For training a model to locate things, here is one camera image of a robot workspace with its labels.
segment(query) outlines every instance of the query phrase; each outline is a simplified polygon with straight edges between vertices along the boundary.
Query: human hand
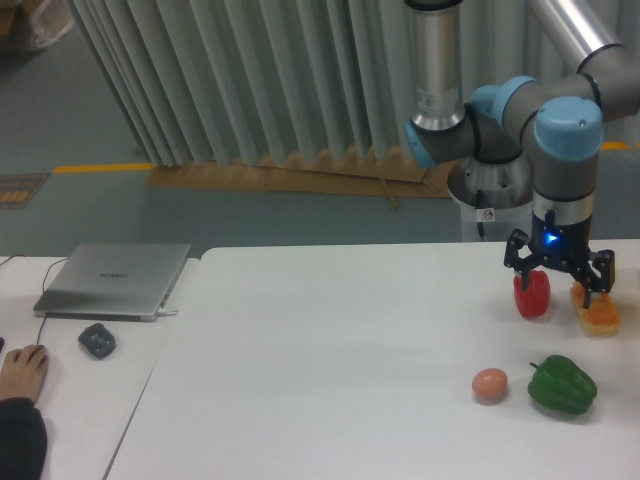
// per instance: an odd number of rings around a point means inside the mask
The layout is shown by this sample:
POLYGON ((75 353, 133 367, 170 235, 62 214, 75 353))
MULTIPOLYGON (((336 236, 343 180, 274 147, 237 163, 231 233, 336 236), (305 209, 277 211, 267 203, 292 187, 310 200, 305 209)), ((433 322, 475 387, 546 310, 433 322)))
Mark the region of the human hand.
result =
POLYGON ((0 400, 24 397, 35 403, 49 368, 48 352, 43 346, 29 345, 7 353, 0 370, 0 400))

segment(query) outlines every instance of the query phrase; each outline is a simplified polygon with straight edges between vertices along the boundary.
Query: finger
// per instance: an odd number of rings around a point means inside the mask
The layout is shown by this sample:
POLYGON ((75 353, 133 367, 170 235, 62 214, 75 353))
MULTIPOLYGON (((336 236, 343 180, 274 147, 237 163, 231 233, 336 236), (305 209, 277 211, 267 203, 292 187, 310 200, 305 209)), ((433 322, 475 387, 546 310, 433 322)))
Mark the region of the finger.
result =
POLYGON ((4 357, 4 363, 2 364, 2 370, 4 370, 5 368, 9 368, 11 365, 16 363, 16 361, 18 360, 18 356, 20 355, 21 351, 22 350, 18 349, 18 350, 11 350, 10 352, 8 352, 7 356, 4 357))
POLYGON ((29 363, 29 359, 33 356, 33 354, 36 353, 36 350, 38 350, 37 345, 27 345, 20 352, 20 356, 18 357, 16 363, 26 365, 27 363, 29 363))
POLYGON ((49 353, 49 350, 44 347, 40 347, 29 359, 29 366, 37 367, 38 365, 40 365, 40 362, 47 355, 47 353, 49 353))
POLYGON ((44 374, 47 373, 47 370, 49 370, 49 357, 44 357, 40 364, 36 367, 36 371, 44 377, 44 374))

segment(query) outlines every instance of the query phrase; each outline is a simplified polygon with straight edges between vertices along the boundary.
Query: green bell pepper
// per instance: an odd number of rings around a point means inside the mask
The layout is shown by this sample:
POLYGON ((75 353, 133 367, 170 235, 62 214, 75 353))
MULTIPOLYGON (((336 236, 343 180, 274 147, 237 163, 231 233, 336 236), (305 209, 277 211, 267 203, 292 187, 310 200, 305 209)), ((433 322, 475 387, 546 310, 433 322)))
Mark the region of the green bell pepper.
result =
POLYGON ((589 375, 562 355, 551 355, 536 368, 528 391, 540 405, 580 415, 585 413, 598 393, 589 375))

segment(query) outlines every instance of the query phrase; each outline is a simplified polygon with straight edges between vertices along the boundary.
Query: metal pole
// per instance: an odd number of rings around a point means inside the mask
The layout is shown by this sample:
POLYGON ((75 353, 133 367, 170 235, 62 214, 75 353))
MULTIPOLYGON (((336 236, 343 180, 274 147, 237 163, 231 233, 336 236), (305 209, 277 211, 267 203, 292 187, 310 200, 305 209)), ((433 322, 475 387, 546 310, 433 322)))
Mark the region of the metal pole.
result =
POLYGON ((562 58, 577 73, 593 53, 621 43, 583 0, 528 0, 528 3, 562 58))
POLYGON ((413 123, 427 131, 443 131, 464 119, 460 89, 460 5, 442 9, 413 8, 416 65, 416 110, 413 123))

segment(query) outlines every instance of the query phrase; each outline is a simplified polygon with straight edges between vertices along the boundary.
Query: silver laptop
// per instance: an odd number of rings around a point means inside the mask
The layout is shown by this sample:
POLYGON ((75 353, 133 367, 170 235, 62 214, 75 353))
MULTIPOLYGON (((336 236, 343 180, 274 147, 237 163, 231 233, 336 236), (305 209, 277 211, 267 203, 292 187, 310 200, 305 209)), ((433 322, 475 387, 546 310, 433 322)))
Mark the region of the silver laptop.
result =
POLYGON ((43 317, 153 321, 187 244, 81 244, 33 307, 43 317))

